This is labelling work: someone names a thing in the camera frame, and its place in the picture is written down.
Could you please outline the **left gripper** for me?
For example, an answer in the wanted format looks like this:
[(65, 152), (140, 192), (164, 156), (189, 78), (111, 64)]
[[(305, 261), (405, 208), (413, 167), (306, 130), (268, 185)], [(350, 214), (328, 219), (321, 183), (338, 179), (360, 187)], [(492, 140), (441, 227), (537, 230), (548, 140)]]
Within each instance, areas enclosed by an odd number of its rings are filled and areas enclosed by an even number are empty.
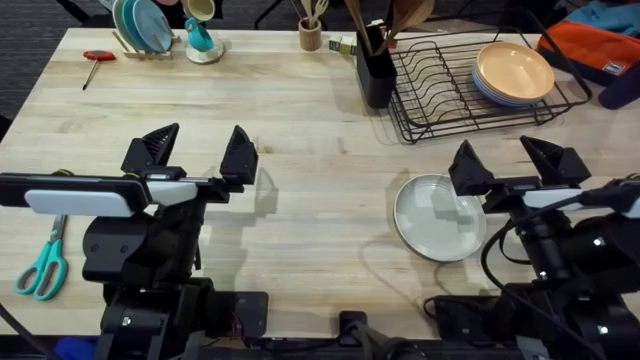
[(182, 167), (164, 167), (179, 132), (173, 123), (133, 138), (121, 165), (125, 173), (142, 174), (155, 217), (163, 230), (176, 238), (168, 261), (166, 280), (187, 280), (192, 268), (201, 268), (198, 239), (208, 203), (228, 203), (231, 193), (242, 193), (255, 183), (258, 153), (242, 127), (236, 125), (221, 162), (220, 177), (188, 177)]

